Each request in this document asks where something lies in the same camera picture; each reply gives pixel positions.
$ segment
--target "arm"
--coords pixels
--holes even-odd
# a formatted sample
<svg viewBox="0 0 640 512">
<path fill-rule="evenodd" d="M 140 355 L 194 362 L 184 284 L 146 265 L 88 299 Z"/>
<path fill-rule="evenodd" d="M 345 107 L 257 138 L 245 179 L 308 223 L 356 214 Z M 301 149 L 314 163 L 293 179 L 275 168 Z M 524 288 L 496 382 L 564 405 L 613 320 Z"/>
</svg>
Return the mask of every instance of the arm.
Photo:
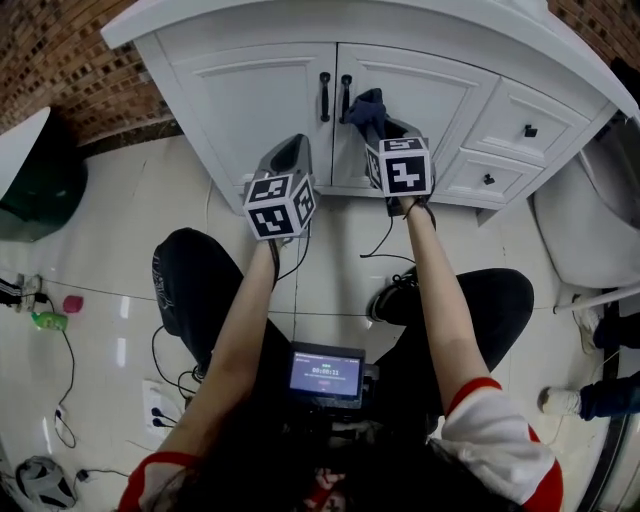
<svg viewBox="0 0 640 512">
<path fill-rule="evenodd" d="M 158 451 L 203 455 L 225 417 L 253 389 L 267 325 L 275 268 L 267 242 L 259 242 L 216 341 L 200 389 Z"/>
<path fill-rule="evenodd" d="M 413 201 L 401 198 L 405 211 Z M 490 373 L 478 349 L 467 302 L 429 214 L 423 208 L 411 208 L 408 223 L 429 350 L 446 412 L 462 386 Z"/>
</svg>

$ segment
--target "wire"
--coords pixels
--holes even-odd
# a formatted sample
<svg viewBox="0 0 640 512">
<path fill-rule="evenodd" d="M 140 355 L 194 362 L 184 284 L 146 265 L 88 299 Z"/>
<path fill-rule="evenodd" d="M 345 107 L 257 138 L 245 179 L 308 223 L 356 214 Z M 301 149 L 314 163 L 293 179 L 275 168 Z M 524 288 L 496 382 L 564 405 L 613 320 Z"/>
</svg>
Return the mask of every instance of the wire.
<svg viewBox="0 0 640 512">
<path fill-rule="evenodd" d="M 187 388 L 183 387 L 183 386 L 180 384 L 180 381 L 182 380 L 182 377 L 184 377 L 185 375 L 189 375 L 189 374 L 191 374 L 191 377 L 193 377 L 193 374 L 194 374 L 194 372 L 196 371 L 196 368 L 198 368 L 198 367 L 196 366 L 193 370 L 187 370 L 187 371 L 185 371 L 185 372 L 182 372 L 180 375 L 178 375 L 178 391 L 180 391 L 180 395 L 181 395 L 181 396 L 182 396 L 182 398 L 184 398 L 185 400 L 186 400 L 187 398 L 189 398 L 189 397 L 188 397 L 188 396 L 186 396 L 182 390 L 183 390 L 183 389 L 184 389 L 184 390 L 186 390 L 186 391 L 190 391 L 190 390 L 188 390 Z"/>
<path fill-rule="evenodd" d="M 189 393 L 191 393 L 193 395 L 195 395 L 196 392 L 192 391 L 191 389 L 188 389 L 188 388 L 185 388 L 185 387 L 181 386 L 180 385 L 180 377 L 182 377 L 186 373 L 191 373 L 191 372 L 190 371 L 182 372 L 180 377 L 178 377 L 178 383 L 176 383 L 176 382 L 170 381 L 167 377 L 165 377 L 164 373 L 162 373 L 162 370 L 160 369 L 160 365 L 158 364 L 158 358 L 156 357 L 156 336 L 158 335 L 158 333 L 162 329 L 164 329 L 164 325 L 161 325 L 160 327 L 158 327 L 156 329 L 156 332 L 154 332 L 153 336 L 151 337 L 151 354 L 153 355 L 153 362 L 155 363 L 156 370 L 158 370 L 158 373 L 160 374 L 160 377 L 162 377 L 162 380 L 164 380 L 167 384 L 171 384 L 172 386 L 178 388 L 178 391 L 180 391 L 180 394 L 182 395 L 182 398 L 184 398 L 186 400 L 187 397 L 184 396 L 183 390 L 184 391 L 188 391 Z"/>
<path fill-rule="evenodd" d="M 591 374 L 591 377 L 589 377 L 589 384 L 593 384 L 593 378 L 596 376 L 597 371 L 602 368 L 605 364 L 607 364 L 609 361 L 611 361 L 614 357 L 616 357 L 618 354 L 620 353 L 620 349 L 616 350 L 613 354 L 611 354 L 609 357 L 607 357 L 604 361 L 602 361 L 602 363 L 600 363 L 595 370 L 593 370 L 593 373 Z"/>
<path fill-rule="evenodd" d="M 378 251 L 378 249 L 380 249 L 382 244 L 387 241 L 387 238 L 389 238 L 389 235 L 391 234 L 391 230 L 393 229 L 393 217 L 389 217 L 389 219 L 391 220 L 391 222 L 389 223 L 389 229 L 387 230 L 387 234 L 384 235 L 384 237 L 382 238 L 380 243 L 376 246 L 376 248 L 373 251 L 371 251 L 369 254 L 361 254 L 360 257 L 362 259 L 366 259 L 366 258 L 398 258 L 400 260 L 409 261 L 409 262 L 411 262 L 411 263 L 413 263 L 415 265 L 416 264 L 415 261 L 413 261 L 411 258 L 407 258 L 405 256 L 398 256 L 397 254 L 376 254 L 376 252 Z"/>
<path fill-rule="evenodd" d="M 73 499 L 74 499 L 74 503 L 72 506 L 75 506 L 76 503 L 78 503 L 78 495 L 76 493 L 76 484 L 78 483 L 78 475 L 82 472 L 87 473 L 87 477 L 89 476 L 89 474 L 91 473 L 103 473 L 103 474 L 113 474 L 113 475 L 120 475 L 124 478 L 129 478 L 130 475 L 127 475 L 126 473 L 122 473 L 121 471 L 117 471 L 115 469 L 81 469 L 80 471 L 78 471 L 76 473 L 75 478 L 73 479 L 73 486 L 72 486 L 72 492 L 71 494 L 73 495 Z"/>
<path fill-rule="evenodd" d="M 295 267 L 293 267 L 293 269 L 289 270 L 289 272 L 287 272 L 285 275 L 280 276 L 278 279 L 276 279 L 276 282 L 280 281 L 281 279 L 284 279 L 288 275 L 293 274 L 296 270 L 300 268 L 300 265 L 302 265 L 302 263 L 304 262 L 304 259 L 307 257 L 307 252 L 309 251 L 309 240 L 311 240 L 311 222 L 309 222 L 309 232 L 307 233 L 307 244 L 304 247 L 304 253 L 302 253 L 302 259 L 298 262 L 298 264 Z"/>
<path fill-rule="evenodd" d="M 269 250 L 271 250 L 271 258 L 273 259 L 273 288 L 278 284 L 278 275 L 280 274 L 280 252 L 275 240 L 269 240 Z"/>
<path fill-rule="evenodd" d="M 51 312 L 55 313 L 56 308 L 53 306 L 53 302 L 49 297 L 47 297 L 47 301 L 51 305 Z M 69 341 L 69 338 L 67 337 L 67 333 L 65 331 L 60 331 L 60 332 L 64 336 L 64 340 L 67 342 L 67 346 L 69 347 L 69 354 L 71 354 L 71 382 L 69 383 L 69 387 L 65 391 L 64 395 L 62 395 L 62 398 L 58 402 L 58 407 L 62 406 L 62 403 L 67 399 L 67 397 L 69 396 L 69 393 L 71 393 L 71 390 L 73 389 L 73 384 L 75 383 L 75 378 L 76 378 L 76 357 L 75 357 L 75 354 L 73 353 L 71 342 Z M 71 430 L 71 427 L 69 427 L 69 425 L 67 425 L 66 422 L 62 419 L 62 414 L 58 413 L 58 407 L 56 407 L 56 412 L 54 415 L 54 423 L 53 423 L 54 430 L 56 431 L 56 435 L 58 436 L 58 439 L 62 441 L 62 444 L 64 444 L 70 450 L 73 450 L 78 444 L 76 436 L 73 433 L 73 430 Z M 64 425 L 64 427 L 67 429 L 69 434 L 71 434 L 71 438 L 73 439 L 72 443 L 67 443 L 67 441 L 62 438 L 62 436 L 60 435 L 60 432 L 58 432 L 58 429 L 55 427 L 57 421 L 60 421 L 60 423 L 62 423 L 62 425 Z"/>
</svg>

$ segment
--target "cabinet door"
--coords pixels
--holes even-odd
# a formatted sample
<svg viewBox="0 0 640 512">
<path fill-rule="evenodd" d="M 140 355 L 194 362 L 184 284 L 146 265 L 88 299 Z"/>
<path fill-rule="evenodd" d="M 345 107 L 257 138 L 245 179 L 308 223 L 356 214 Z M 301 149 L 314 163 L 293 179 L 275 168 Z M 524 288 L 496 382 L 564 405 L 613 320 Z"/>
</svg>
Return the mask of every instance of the cabinet door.
<svg viewBox="0 0 640 512">
<path fill-rule="evenodd" d="M 335 61 L 335 44 L 287 44 L 227 50 L 174 64 L 194 115 L 238 190 L 251 180 L 265 153 L 297 133 L 309 137 L 317 183 L 330 183 Z M 324 120 L 322 73 L 330 75 L 329 118 Z"/>
<path fill-rule="evenodd" d="M 339 44 L 332 184 L 356 188 L 370 185 L 364 174 L 362 138 L 354 126 L 338 121 L 344 75 L 352 77 L 351 102 L 378 87 L 387 113 L 417 127 L 429 138 L 438 177 L 456 155 L 498 81 L 493 73 L 433 55 Z"/>
</svg>

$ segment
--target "cabinet drawer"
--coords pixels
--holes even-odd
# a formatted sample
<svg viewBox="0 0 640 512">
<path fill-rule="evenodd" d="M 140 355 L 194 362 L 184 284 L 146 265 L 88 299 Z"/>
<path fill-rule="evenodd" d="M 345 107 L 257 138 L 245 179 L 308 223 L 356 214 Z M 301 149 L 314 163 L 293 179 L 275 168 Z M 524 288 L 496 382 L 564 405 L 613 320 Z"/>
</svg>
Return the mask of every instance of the cabinet drawer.
<svg viewBox="0 0 640 512">
<path fill-rule="evenodd" d="M 464 147 L 546 167 L 588 124 L 562 103 L 501 78 Z"/>
<path fill-rule="evenodd" d="M 505 204 L 540 172 L 541 167 L 461 149 L 438 183 L 436 193 Z"/>
</svg>

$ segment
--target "display screen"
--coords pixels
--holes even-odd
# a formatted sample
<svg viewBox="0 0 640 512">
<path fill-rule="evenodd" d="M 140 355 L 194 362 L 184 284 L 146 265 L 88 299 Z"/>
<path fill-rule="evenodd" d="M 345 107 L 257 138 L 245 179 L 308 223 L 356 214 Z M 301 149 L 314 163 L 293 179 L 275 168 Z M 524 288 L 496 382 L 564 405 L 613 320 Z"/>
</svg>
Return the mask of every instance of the display screen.
<svg viewBox="0 0 640 512">
<path fill-rule="evenodd" d="M 291 389 L 357 396 L 360 377 L 359 359 L 295 352 L 291 369 Z"/>
</svg>

